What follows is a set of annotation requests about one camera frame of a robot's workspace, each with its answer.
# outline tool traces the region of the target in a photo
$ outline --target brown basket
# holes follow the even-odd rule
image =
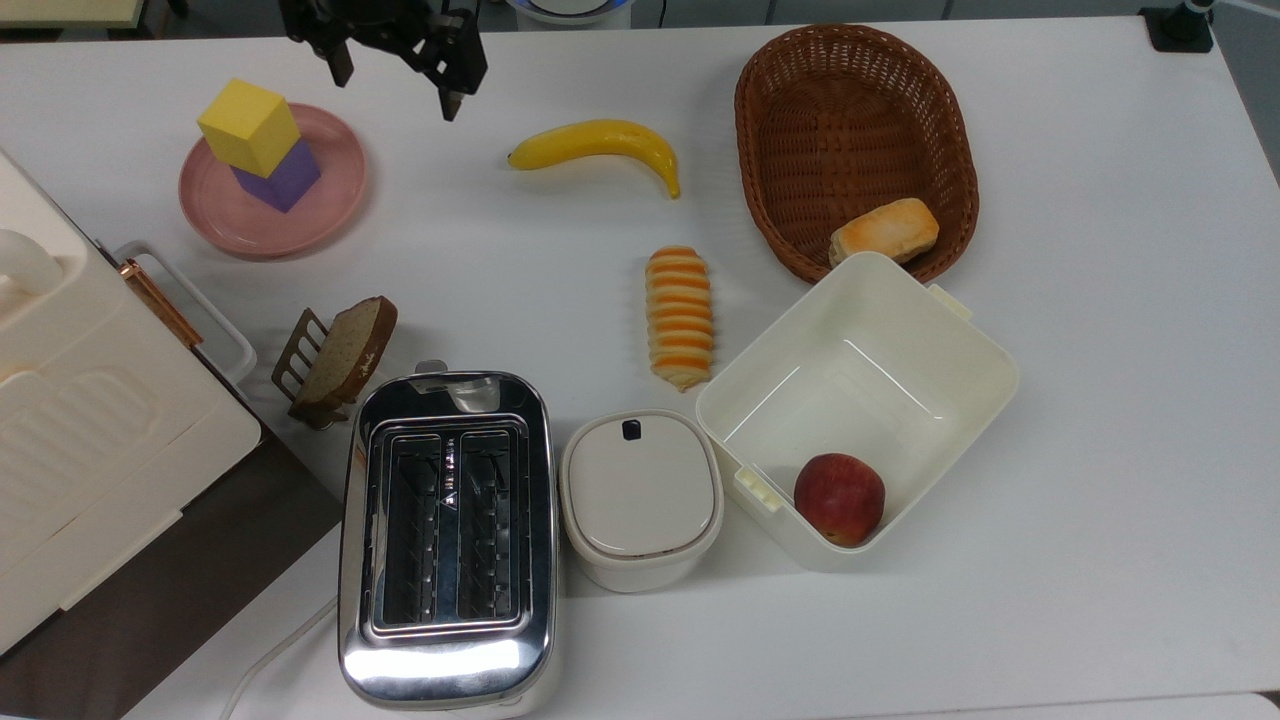
[[[831,233],[902,197],[941,225],[904,265],[915,279],[969,245],[978,174],[960,106],[933,63],[892,35],[828,24],[776,37],[742,68],[733,111],[748,208],[796,277],[820,281]]]

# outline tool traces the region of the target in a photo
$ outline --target bread roll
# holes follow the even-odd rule
[[[289,416],[321,429],[333,421],[338,409],[355,402],[381,360],[397,315],[396,305],[381,296],[338,313],[289,406]]]
[[[680,392],[710,378],[712,286],[691,247],[671,245],[645,266],[649,368]]]
[[[831,266],[864,250],[888,255],[899,264],[906,263],[933,247],[937,240],[938,222],[924,202],[915,197],[896,200],[831,233]]]

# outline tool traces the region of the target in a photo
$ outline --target apple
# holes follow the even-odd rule
[[[796,477],[795,503],[828,542],[854,547],[884,516],[884,480],[852,455],[818,455]]]

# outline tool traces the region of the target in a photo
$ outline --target toaster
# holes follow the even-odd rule
[[[342,674],[367,702],[524,715],[558,684],[559,520],[547,414],[506,373],[408,375],[352,432]]]

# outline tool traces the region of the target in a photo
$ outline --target striped pastry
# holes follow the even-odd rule
[[[669,245],[644,272],[649,366],[680,392],[712,377],[712,286],[691,247]]]

